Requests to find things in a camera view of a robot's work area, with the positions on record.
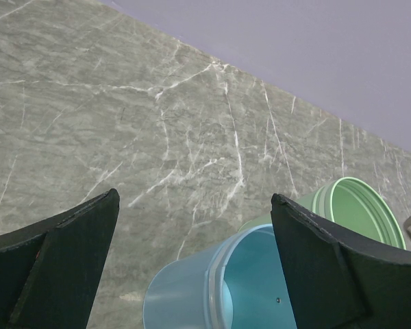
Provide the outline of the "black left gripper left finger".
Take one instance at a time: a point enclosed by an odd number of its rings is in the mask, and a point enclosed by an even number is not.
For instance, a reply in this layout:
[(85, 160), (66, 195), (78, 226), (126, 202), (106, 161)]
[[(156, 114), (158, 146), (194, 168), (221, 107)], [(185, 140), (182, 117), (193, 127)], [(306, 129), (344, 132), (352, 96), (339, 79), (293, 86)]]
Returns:
[(0, 328), (85, 328), (118, 215), (112, 188), (0, 235)]

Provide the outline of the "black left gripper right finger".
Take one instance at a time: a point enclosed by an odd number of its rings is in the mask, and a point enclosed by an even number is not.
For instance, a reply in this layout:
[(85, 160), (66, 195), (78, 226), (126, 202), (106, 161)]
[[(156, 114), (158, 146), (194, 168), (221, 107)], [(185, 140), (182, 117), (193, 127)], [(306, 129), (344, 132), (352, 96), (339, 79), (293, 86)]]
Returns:
[(281, 194), (271, 219), (298, 328), (411, 328), (411, 252)]

